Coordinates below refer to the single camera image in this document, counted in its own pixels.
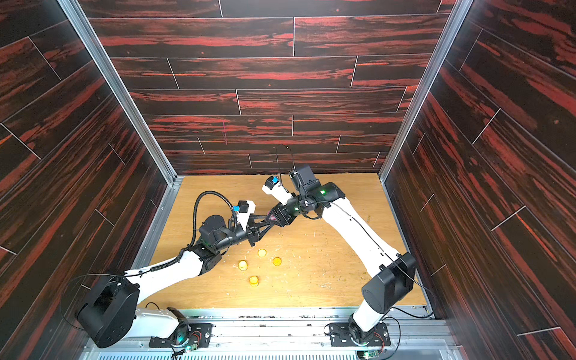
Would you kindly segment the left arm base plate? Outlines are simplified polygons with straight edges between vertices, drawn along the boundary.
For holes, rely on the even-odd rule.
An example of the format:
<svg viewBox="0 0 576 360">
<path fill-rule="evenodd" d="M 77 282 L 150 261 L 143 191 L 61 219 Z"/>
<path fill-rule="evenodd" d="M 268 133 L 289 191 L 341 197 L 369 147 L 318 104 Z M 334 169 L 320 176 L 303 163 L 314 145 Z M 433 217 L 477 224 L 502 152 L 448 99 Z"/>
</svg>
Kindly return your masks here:
<svg viewBox="0 0 576 360">
<path fill-rule="evenodd" d="M 212 337 L 211 323 L 189 323 L 176 327 L 169 337 L 152 337 L 148 346 L 152 349 L 197 350 L 209 346 Z"/>
</svg>

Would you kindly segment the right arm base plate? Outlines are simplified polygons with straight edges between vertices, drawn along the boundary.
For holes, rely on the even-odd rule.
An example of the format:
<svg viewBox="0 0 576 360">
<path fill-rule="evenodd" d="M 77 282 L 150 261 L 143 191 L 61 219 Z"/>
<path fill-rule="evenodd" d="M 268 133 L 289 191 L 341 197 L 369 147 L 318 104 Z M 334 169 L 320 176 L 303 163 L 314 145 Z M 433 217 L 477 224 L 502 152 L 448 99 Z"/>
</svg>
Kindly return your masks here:
<svg viewBox="0 0 576 360">
<path fill-rule="evenodd" d="M 332 347 L 389 347 L 391 340 L 385 323 L 378 323 L 368 335 L 355 340 L 350 332 L 348 322 L 331 322 L 324 329 L 324 334 L 330 337 Z"/>
</svg>

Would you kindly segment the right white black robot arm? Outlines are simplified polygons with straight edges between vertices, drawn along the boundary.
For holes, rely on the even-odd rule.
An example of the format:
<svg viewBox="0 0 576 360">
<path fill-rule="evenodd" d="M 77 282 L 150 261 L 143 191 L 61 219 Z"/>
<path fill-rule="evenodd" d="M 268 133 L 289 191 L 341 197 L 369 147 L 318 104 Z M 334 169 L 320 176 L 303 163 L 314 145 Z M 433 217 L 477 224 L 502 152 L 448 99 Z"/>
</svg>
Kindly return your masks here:
<svg viewBox="0 0 576 360">
<path fill-rule="evenodd" d="M 334 228 L 351 247 L 370 275 L 361 288 L 363 301 L 349 320 L 357 335 L 372 332 L 387 312 L 414 288 L 416 259 L 400 254 L 361 219 L 346 194 L 333 182 L 322 184 L 306 165 L 289 174 L 297 193 L 289 192 L 276 176 L 269 177 L 262 191 L 278 204 L 268 218 L 279 227 L 290 225 L 298 216 L 316 213 Z"/>
</svg>

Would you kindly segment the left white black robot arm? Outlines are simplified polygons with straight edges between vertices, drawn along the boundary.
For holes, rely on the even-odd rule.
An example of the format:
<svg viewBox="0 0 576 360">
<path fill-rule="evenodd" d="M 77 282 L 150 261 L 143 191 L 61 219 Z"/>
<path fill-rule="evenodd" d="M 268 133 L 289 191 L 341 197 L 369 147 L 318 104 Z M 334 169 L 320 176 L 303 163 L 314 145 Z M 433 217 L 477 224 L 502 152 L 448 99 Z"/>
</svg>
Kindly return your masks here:
<svg viewBox="0 0 576 360">
<path fill-rule="evenodd" d="M 101 274 L 82 300 L 76 319 L 100 348 L 125 338 L 168 338 L 176 346 L 186 341 L 188 321 L 174 307 L 146 310 L 138 305 L 181 281 L 211 271 L 230 247 L 243 241 L 255 245 L 274 226 L 262 215 L 238 214 L 230 224 L 220 215 L 208 217 L 199 239 L 172 259 L 124 274 Z"/>
</svg>

